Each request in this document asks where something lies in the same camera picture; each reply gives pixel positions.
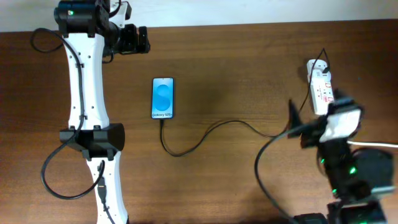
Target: white power strip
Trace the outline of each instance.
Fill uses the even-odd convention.
[[[315,59],[307,63],[308,82],[310,81],[310,72]],[[333,102],[333,90],[331,88],[331,73],[322,73],[328,64],[323,60],[317,60],[312,72],[312,81],[310,83],[313,108],[316,115],[324,115],[328,112],[329,103]]]

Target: phone screen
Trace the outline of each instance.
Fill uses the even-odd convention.
[[[152,119],[173,118],[174,79],[154,78],[152,86]]]

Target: green light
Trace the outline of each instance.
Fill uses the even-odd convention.
[[[349,170],[349,174],[355,174],[356,173],[356,168],[353,167]]]

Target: power outlet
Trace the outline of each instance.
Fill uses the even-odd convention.
[[[308,82],[311,77],[311,69],[315,59],[309,60],[307,63]],[[323,60],[318,60],[312,72],[312,81],[310,84],[312,103],[316,115],[324,115],[328,112],[329,103],[335,100],[333,96],[333,89],[331,87],[331,73],[323,73],[327,68],[327,63]]]

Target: phone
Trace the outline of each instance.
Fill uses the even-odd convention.
[[[152,82],[152,119],[172,119],[174,115],[174,79],[154,78]]]

